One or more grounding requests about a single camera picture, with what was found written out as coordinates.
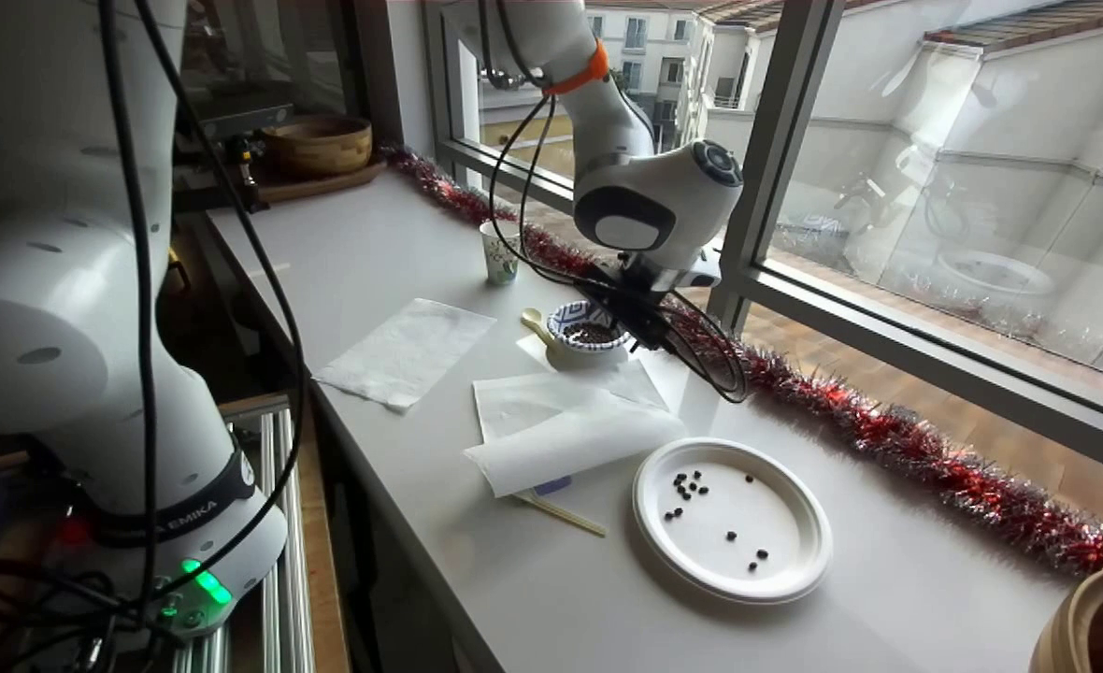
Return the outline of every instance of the red tinsel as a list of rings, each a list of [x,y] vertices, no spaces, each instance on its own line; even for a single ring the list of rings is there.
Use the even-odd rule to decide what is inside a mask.
[[[443,175],[432,161],[407,153],[398,168],[414,175],[427,196],[457,210],[464,220],[480,225],[489,217],[480,196]],[[527,229],[523,250],[563,276],[599,276],[594,257],[570,250],[534,229]],[[1084,576],[1103,568],[1103,523],[1087,514],[1054,500],[1025,480],[1004,477],[994,463],[966,450],[950,450],[933,423],[875,403],[838,377],[801,377],[780,357],[738,346],[694,305],[667,298],[664,316],[670,323],[667,347],[712,377],[725,396],[760,393],[817,421],[842,437],[847,452],[875,460],[898,480],[922,483],[950,514],[1059,571]]]

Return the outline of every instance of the white table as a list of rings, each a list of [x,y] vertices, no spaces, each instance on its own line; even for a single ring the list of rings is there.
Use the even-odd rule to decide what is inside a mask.
[[[266,298],[237,220],[214,212],[214,225]],[[636,460],[591,472],[556,494],[610,538],[493,500],[464,460],[464,450],[480,444],[473,381],[534,374],[540,362],[518,347],[523,336],[518,320],[523,308],[570,305],[565,290],[527,271],[513,290],[488,290],[474,231],[394,173],[347,196],[254,212],[254,229],[298,316],[310,369],[418,297],[497,320],[488,346],[407,417],[322,393],[353,463],[378,489],[371,498],[382,521],[404,538],[432,604],[474,669],[1016,673],[1030,669],[1040,627],[1071,591],[1066,580],[985,543],[826,437],[757,403],[721,403],[703,381],[685,386],[689,426],[748,442],[792,468],[819,494],[838,550],[819,591],[797,605],[743,610],[682,591],[627,516]],[[404,636],[384,639],[394,639],[384,652],[407,652]]]

